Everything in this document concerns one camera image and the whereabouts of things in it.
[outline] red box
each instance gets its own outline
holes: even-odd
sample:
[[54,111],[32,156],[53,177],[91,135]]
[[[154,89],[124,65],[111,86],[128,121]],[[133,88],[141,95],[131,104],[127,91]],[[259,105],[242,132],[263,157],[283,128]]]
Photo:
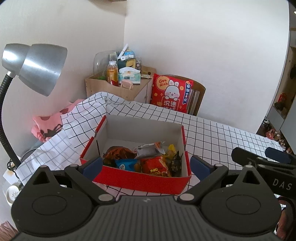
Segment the red box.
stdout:
[[184,127],[177,123],[134,118],[120,115],[105,115],[80,156],[82,164],[103,156],[111,146],[124,146],[134,150],[139,145],[165,141],[166,151],[174,144],[182,155],[181,177],[159,177],[145,173],[103,166],[95,182],[115,187],[153,193],[180,194],[191,178],[188,153],[185,151]]

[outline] grid tablecloth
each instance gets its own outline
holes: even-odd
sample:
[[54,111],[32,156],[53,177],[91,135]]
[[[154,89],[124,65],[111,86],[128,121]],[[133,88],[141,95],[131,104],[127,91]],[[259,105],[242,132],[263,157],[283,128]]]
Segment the grid tablecloth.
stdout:
[[[94,136],[94,131],[105,114],[182,124],[185,130],[186,150],[189,158],[192,155],[198,155],[212,165],[221,163],[229,169],[242,169],[242,166],[233,162],[231,158],[231,152],[235,147],[241,147],[264,158],[264,151],[267,147],[281,150],[276,141],[266,137],[200,117],[151,104],[129,102],[113,94],[99,92],[82,101],[70,113],[62,115],[62,131],[39,147],[19,166],[16,173],[23,184],[27,183],[40,165],[45,164],[51,170],[61,170],[70,164],[80,164],[79,155],[88,143],[89,138]],[[199,179],[192,173],[192,177],[183,192],[198,182]],[[120,187],[100,186],[117,199],[120,195],[164,195]]]

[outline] chair backrest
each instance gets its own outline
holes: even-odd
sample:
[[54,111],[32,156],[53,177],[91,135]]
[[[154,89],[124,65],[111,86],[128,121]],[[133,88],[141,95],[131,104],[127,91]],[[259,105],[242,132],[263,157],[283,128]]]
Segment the chair backrest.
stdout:
[[[174,77],[179,80],[191,80],[186,77],[178,76],[178,75],[167,75],[168,77]],[[191,88],[188,104],[187,104],[187,113],[190,115],[197,115],[198,110],[200,108],[200,104],[202,102],[203,96],[205,94],[205,87],[196,81],[193,80],[193,87]]]

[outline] beverage bottle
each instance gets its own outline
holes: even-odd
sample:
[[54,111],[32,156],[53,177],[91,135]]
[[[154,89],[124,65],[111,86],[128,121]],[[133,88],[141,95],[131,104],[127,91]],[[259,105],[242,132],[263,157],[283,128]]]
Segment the beverage bottle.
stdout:
[[107,81],[111,85],[119,86],[118,84],[118,67],[116,61],[109,61],[107,67]]

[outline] blue snack packet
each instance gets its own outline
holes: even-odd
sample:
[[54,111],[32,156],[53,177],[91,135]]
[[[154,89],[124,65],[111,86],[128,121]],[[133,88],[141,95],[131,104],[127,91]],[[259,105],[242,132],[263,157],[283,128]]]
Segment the blue snack packet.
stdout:
[[117,167],[121,170],[135,171],[134,165],[137,163],[137,159],[120,159],[115,160]]

